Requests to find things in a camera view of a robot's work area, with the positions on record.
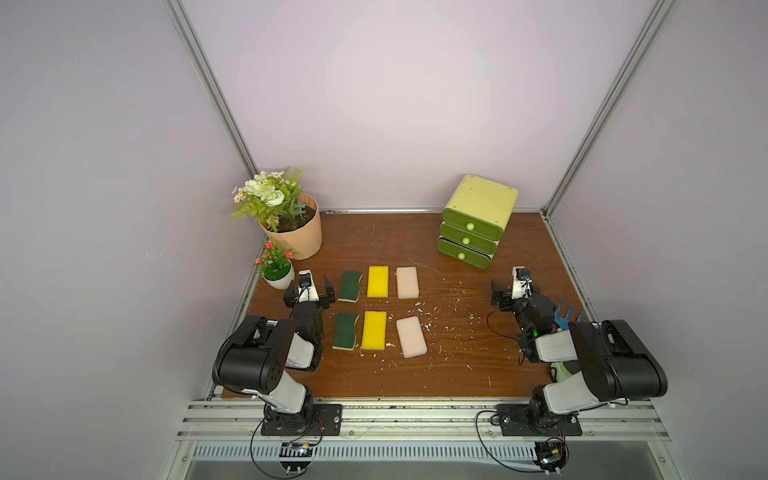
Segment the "yellow green sponge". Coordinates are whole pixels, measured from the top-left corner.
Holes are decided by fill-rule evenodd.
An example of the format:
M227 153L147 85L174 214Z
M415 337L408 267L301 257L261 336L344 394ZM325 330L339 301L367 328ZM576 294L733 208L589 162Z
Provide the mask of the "yellow green sponge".
M356 303L360 297L361 279L362 273L360 271L345 270L341 275L337 299L340 302Z
M352 351L356 346L356 324L359 319L357 313L339 312L334 322L334 335L332 348L336 350Z

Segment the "yellow side up sponge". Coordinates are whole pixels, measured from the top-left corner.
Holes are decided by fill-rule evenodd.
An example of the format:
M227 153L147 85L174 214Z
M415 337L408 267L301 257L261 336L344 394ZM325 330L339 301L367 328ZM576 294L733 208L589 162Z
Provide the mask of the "yellow side up sponge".
M389 287L389 267L370 266L368 270L367 296L369 298L386 298Z

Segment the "green drawer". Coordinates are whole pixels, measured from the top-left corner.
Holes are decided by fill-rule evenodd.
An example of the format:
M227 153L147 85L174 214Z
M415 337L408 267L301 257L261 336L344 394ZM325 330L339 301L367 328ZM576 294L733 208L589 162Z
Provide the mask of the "green drawer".
M477 252L466 246L451 242L444 237L437 240L437 250L453 259L462 261L481 270L487 270L492 264L492 255Z
M503 237L509 221L509 217L486 220L452 208L444 209L442 217L449 225L492 241L499 241Z
M439 231L444 239L487 256L494 255L498 248L498 241L445 222L440 225Z

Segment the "large yellow sponge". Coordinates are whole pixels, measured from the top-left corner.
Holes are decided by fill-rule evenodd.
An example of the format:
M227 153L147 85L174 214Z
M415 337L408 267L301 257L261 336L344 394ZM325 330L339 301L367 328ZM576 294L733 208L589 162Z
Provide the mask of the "large yellow sponge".
M387 313L384 311L366 311L361 341L362 350L386 349Z

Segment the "beige sponge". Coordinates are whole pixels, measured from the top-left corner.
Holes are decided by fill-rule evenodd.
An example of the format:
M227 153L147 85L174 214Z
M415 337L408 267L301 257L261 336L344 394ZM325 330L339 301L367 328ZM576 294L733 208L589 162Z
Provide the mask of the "beige sponge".
M411 316L396 321L403 357L413 358L427 353L427 344L419 318Z
M420 290L416 267L397 267L396 280L399 299L416 299L419 297Z

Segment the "green pink drawer cabinet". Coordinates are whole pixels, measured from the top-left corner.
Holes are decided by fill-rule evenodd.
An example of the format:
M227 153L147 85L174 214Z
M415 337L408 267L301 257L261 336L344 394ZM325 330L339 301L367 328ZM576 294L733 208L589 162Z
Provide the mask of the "green pink drawer cabinet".
M467 174L444 209L460 210L486 220L501 217L509 217L510 220L518 197L519 192L514 187Z

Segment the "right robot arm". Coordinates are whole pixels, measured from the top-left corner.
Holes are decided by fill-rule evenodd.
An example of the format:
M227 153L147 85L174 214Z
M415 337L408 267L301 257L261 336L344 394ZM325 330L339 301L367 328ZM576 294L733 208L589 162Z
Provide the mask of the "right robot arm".
M523 360L576 364L570 376L534 389L522 420L535 430L553 429L616 401L647 400L668 391L665 371L624 320L565 317L567 327L562 329L558 307L528 279L516 280L508 289L493 281L491 304L514 316Z

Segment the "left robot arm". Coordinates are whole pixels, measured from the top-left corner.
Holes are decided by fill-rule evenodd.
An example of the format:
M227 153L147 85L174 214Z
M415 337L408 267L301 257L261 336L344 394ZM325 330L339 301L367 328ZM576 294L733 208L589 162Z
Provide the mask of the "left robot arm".
M220 346L212 380L223 389L256 396L264 402L263 435L323 432L324 411L314 404L309 387L290 372L315 371L323 356L323 314L336 301L328 278L317 291L312 273L303 270L289 283L283 300L287 319L250 315Z

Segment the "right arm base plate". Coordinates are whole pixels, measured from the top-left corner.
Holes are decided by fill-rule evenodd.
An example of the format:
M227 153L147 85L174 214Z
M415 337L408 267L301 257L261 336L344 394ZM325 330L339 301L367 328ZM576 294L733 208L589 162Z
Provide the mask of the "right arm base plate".
M583 430L575 415L556 415L522 404L498 404L491 423L503 436L581 436Z

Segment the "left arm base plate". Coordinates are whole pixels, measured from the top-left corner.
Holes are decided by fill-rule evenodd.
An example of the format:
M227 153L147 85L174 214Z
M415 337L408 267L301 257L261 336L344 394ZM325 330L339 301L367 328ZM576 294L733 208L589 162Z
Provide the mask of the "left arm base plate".
M279 413L266 405L263 410L262 436L338 436L343 406L337 403L311 404L299 413Z

